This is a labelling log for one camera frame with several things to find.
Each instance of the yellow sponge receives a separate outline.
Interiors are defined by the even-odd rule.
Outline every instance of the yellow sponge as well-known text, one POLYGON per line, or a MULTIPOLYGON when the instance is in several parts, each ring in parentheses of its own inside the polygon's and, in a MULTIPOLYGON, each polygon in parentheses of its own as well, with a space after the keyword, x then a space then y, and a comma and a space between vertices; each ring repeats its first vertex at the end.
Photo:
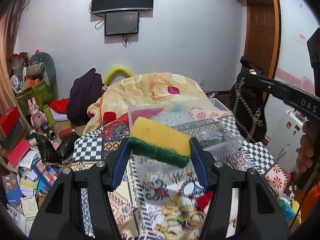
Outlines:
POLYGON ((184 168, 190 160, 190 137, 144 117, 134 122, 129 136, 132 153, 184 168))

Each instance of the hand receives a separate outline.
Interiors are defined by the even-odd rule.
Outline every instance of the hand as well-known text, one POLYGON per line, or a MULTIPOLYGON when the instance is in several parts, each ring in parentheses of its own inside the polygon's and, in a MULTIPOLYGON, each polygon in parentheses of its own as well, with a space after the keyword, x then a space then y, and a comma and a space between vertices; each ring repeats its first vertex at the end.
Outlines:
POLYGON ((305 122, 302 127, 304 134, 300 140, 300 148, 298 150, 297 168, 298 171, 305 172, 307 168, 312 166, 311 157, 313 156, 313 147, 309 141, 309 122, 305 122))

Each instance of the blue gripper pad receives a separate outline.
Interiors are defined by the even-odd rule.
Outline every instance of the blue gripper pad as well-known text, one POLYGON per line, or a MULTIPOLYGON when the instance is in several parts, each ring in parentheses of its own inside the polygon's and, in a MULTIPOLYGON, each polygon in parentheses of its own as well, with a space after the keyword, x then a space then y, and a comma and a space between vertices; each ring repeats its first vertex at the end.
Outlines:
POLYGON ((211 153, 202 150, 196 138, 190 139, 191 161, 200 185, 205 191, 213 191, 217 184, 217 175, 213 173, 215 159, 211 153))
POLYGON ((117 154, 119 157, 112 171, 111 188, 113 190, 115 190, 122 181, 122 177, 127 167, 130 153, 131 153, 131 148, 129 145, 129 141, 127 138, 123 138, 118 149, 115 152, 115 154, 117 154))

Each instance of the red cylinder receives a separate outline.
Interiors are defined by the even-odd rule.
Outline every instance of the red cylinder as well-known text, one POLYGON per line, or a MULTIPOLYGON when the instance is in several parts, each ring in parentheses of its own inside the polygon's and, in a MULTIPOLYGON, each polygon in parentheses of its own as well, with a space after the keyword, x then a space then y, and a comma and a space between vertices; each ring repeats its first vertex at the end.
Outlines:
POLYGON ((59 138, 63 140, 65 137, 76 135, 76 134, 77 134, 76 128, 67 128, 59 132, 59 138))

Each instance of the screw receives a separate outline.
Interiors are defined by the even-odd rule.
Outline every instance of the screw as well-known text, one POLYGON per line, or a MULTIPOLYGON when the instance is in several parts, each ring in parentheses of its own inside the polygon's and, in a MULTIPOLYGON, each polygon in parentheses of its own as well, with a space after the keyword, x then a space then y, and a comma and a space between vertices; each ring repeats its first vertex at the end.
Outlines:
POLYGON ((249 168, 248 172, 252 175, 257 174, 257 170, 255 168, 249 168))
POLYGON ((62 171, 64 174, 69 174, 71 172, 71 169, 70 168, 65 168, 63 169, 62 171))
POLYGON ((104 165, 106 165, 105 164, 105 162, 103 162, 103 161, 98 161, 97 163, 96 163, 96 165, 99 167, 99 168, 102 168, 104 165))
POLYGON ((223 166, 222 162, 215 162, 214 166, 216 166, 217 168, 221 168, 223 166))

